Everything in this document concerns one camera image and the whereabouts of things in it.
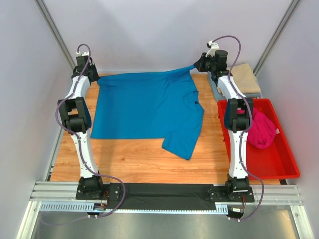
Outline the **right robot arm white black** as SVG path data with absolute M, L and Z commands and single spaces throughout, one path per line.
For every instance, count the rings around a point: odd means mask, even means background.
M 211 81 L 220 88 L 226 100 L 224 126 L 230 139 L 230 168 L 223 194 L 238 199 L 250 194 L 249 174 L 246 166 L 248 131 L 252 126 L 253 99 L 247 98 L 235 84 L 227 69 L 228 52 L 212 49 L 202 53 L 194 64 L 199 72 L 208 72 Z

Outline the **blue t-shirt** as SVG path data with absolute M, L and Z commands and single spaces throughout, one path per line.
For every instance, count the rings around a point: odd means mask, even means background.
M 164 150 L 190 160 L 204 115 L 193 69 L 102 76 L 91 137 L 162 138 Z

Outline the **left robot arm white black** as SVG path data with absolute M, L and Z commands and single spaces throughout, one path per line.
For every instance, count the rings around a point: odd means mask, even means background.
M 86 92 L 91 83 L 99 79 L 99 75 L 88 51 L 77 52 L 76 61 L 70 91 L 64 99 L 58 100 L 56 115 L 60 115 L 60 126 L 71 135 L 79 160 L 80 179 L 76 199 L 99 200 L 105 195 L 105 190 L 93 158 L 90 142 L 92 120 L 85 103 Z

